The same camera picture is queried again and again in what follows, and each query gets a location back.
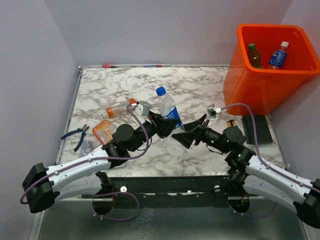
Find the large orange label bottle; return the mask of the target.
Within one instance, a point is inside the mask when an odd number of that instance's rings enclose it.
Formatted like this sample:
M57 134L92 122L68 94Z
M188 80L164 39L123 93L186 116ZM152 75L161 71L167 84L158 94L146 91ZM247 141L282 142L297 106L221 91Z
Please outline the large orange label bottle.
M113 134L116 132L116 129L112 122L105 119L92 129L92 133L102 145L106 145L113 140Z

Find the green cap tea bottle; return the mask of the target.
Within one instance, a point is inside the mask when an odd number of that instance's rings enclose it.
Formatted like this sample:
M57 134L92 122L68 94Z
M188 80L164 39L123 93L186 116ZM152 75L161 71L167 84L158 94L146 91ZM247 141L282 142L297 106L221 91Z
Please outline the green cap tea bottle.
M250 43L248 45L248 60L253 68L262 69L261 64L261 55L260 52L256 49L255 43Z

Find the small blue label bottle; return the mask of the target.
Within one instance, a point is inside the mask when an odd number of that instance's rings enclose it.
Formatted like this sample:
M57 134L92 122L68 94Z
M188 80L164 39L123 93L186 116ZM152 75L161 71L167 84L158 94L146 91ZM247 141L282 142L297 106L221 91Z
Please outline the small blue label bottle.
M283 41L280 44L280 47L273 51L271 57L268 60L267 65L264 68L270 70L281 69L287 57L288 47L289 42Z

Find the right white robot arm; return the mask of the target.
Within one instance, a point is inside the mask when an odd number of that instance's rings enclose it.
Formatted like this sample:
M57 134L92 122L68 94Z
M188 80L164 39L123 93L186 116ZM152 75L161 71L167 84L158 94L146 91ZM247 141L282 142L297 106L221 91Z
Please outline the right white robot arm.
M211 129L202 117L187 125L187 130L172 138L189 149L204 143L226 154L231 182L229 189L240 196L244 192L282 205L305 224L320 227L320 180L297 176L263 159L246 146L238 126L229 126L222 133Z

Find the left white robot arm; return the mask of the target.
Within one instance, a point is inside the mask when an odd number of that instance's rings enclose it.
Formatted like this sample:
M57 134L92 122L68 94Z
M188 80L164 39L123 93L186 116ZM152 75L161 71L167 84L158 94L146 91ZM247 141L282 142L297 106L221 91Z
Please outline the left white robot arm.
M112 141L87 156L60 165L44 166L41 162L33 165L22 182L24 192L20 204L27 205L35 214L76 195L106 197L111 186L103 180L102 172L141 158L147 153L149 140L154 135L164 139L179 123L179 119L164 119L152 111L147 117L144 123L137 121L137 129L127 123L120 125Z

